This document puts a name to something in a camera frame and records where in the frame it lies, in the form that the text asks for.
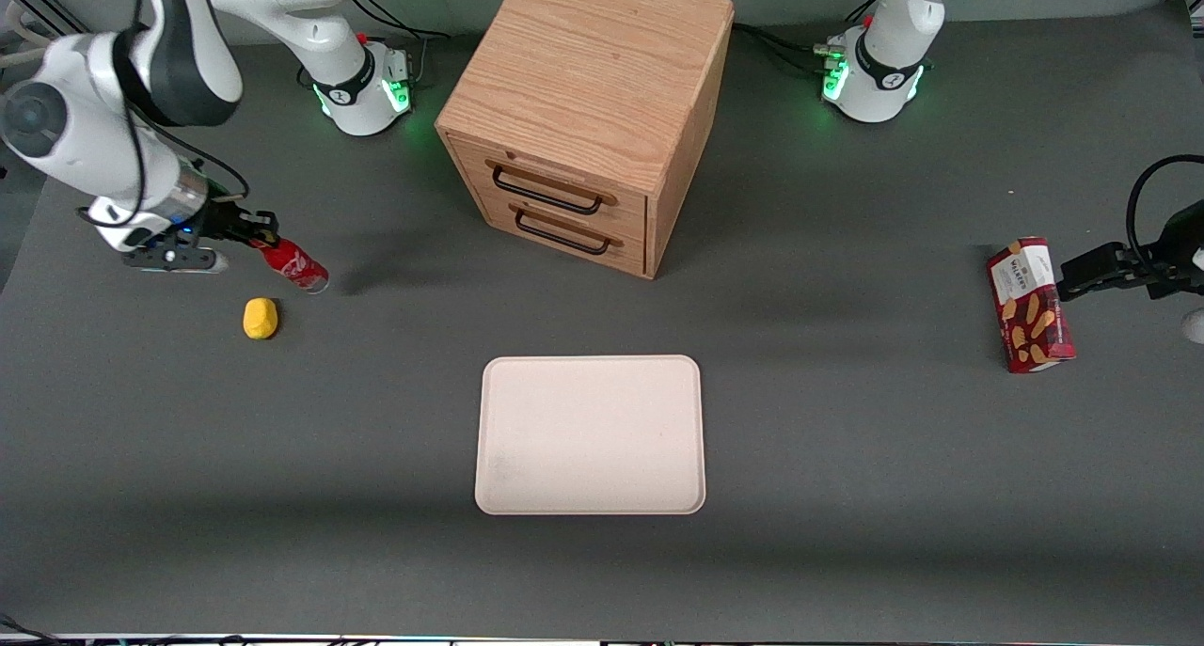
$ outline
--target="wooden cabinet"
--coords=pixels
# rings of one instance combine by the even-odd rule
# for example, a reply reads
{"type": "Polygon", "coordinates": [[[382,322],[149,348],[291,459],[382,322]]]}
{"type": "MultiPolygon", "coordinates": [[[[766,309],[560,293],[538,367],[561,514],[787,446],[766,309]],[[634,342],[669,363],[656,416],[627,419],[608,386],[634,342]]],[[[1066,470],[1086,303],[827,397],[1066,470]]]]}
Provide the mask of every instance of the wooden cabinet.
{"type": "Polygon", "coordinates": [[[733,17],[730,0],[504,0],[435,122],[485,221],[654,278],[733,17]]]}

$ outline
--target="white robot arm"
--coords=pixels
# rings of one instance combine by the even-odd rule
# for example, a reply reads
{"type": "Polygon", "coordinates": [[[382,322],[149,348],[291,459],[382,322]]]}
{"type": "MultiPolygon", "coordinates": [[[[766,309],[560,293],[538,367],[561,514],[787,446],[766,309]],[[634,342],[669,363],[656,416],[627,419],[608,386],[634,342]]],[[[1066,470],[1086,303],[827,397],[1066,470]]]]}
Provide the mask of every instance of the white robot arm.
{"type": "Polygon", "coordinates": [[[223,255],[199,239],[275,248],[275,214],[238,208],[134,109],[165,126],[217,126],[237,109],[242,77],[208,0],[149,5],[149,24],[51,42],[33,79],[5,94],[0,135],[30,166],[95,197],[82,218],[126,265],[220,272],[223,255]]]}
{"type": "Polygon", "coordinates": [[[347,135],[376,135],[411,107],[405,52],[361,43],[342,16],[290,16],[341,2],[348,0],[213,0],[213,6],[259,25],[293,49],[313,77],[323,111],[347,135]]]}
{"type": "Polygon", "coordinates": [[[879,0],[872,24],[816,47],[830,55],[822,97],[860,123],[885,123],[915,97],[923,55],[945,24],[940,0],[879,0]]]}

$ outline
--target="gray table surface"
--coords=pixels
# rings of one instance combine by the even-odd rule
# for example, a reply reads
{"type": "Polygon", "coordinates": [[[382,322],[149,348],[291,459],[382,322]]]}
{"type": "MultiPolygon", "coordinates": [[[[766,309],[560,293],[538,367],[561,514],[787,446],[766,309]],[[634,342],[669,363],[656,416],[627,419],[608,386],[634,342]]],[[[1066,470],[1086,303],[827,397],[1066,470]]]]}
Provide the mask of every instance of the gray table surface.
{"type": "MultiPolygon", "coordinates": [[[[811,41],[826,28],[793,36],[811,41]]],[[[59,632],[677,640],[1204,640],[1199,298],[1068,308],[1080,360],[1004,371],[984,256],[1122,238],[1128,188],[1204,149],[1186,17],[950,24],[895,123],[733,38],[662,277],[491,231],[417,111],[350,140],[279,47],[187,131],[332,269],[300,295],[123,268],[51,188],[0,298],[0,606],[59,632]],[[240,328],[281,300],[278,338],[240,328]],[[500,355],[687,354],[708,500],[680,518],[473,503],[500,355]]],[[[1176,167],[1144,235],[1198,196],[1176,167]]]]}

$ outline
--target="drawer handle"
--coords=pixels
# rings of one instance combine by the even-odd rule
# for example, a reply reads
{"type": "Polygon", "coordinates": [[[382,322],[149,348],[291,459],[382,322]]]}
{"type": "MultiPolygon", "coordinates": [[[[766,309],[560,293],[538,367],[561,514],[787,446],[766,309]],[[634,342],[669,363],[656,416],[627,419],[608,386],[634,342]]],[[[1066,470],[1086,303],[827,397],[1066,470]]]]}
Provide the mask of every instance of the drawer handle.
{"type": "Polygon", "coordinates": [[[568,201],[556,200],[555,196],[542,195],[542,192],[533,191],[533,189],[520,188],[517,184],[507,183],[502,179],[502,166],[494,166],[494,184],[495,186],[504,189],[504,191],[512,191],[514,195],[525,196],[527,200],[542,201],[542,203],[555,206],[555,208],[565,209],[565,212],[579,213],[582,217],[592,217],[592,214],[598,213],[598,208],[602,206],[602,197],[597,196],[591,206],[572,205],[568,201]]]}
{"type": "Polygon", "coordinates": [[[562,243],[567,248],[576,248],[577,251],[589,253],[590,256],[602,256],[603,253],[607,251],[607,248],[610,248],[610,239],[607,238],[602,239],[602,247],[585,247],[584,243],[573,242],[573,239],[565,239],[562,236],[549,233],[549,231],[542,231],[539,227],[529,226],[523,221],[523,217],[525,217],[525,209],[514,211],[514,225],[519,227],[519,230],[525,231],[525,233],[541,236],[541,238],[547,239],[548,242],[562,243]]]}

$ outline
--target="yellow object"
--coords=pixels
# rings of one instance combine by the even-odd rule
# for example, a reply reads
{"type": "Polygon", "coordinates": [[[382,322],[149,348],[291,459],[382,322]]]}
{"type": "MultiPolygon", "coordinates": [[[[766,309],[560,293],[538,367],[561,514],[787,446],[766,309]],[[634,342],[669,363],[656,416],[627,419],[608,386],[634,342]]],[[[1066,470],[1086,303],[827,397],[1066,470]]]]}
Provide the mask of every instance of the yellow object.
{"type": "Polygon", "coordinates": [[[242,313],[242,330],[247,337],[265,340],[276,333],[281,318],[271,298],[252,298],[242,313]]]}

